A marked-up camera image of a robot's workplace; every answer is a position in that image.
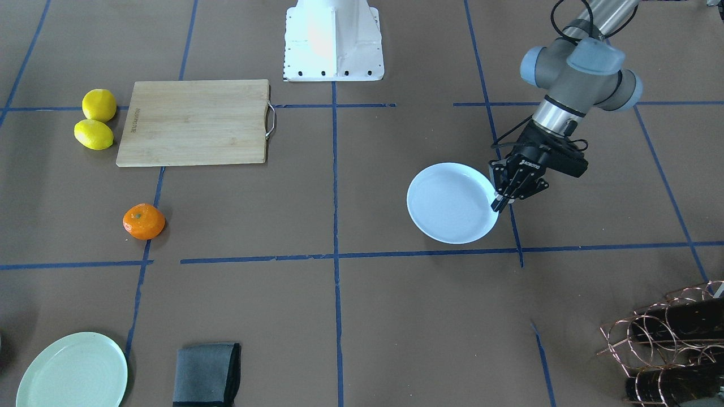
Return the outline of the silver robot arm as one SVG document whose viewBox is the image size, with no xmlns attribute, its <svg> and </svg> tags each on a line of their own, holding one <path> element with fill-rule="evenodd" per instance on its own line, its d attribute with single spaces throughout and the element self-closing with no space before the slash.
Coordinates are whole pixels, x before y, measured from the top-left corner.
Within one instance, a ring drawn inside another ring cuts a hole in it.
<svg viewBox="0 0 724 407">
<path fill-rule="evenodd" d="M 517 124 L 514 142 L 499 139 L 494 149 L 510 148 L 489 162 L 495 196 L 493 211 L 548 188 L 546 170 L 581 177 L 589 164 L 588 144 L 572 134 L 592 108 L 625 111 L 643 93 L 638 75 L 623 67 L 625 54 L 607 40 L 636 15 L 637 1 L 585 1 L 584 11 L 546 47 L 530 49 L 520 63 L 520 77 L 546 91 L 535 113 Z"/>
</svg>

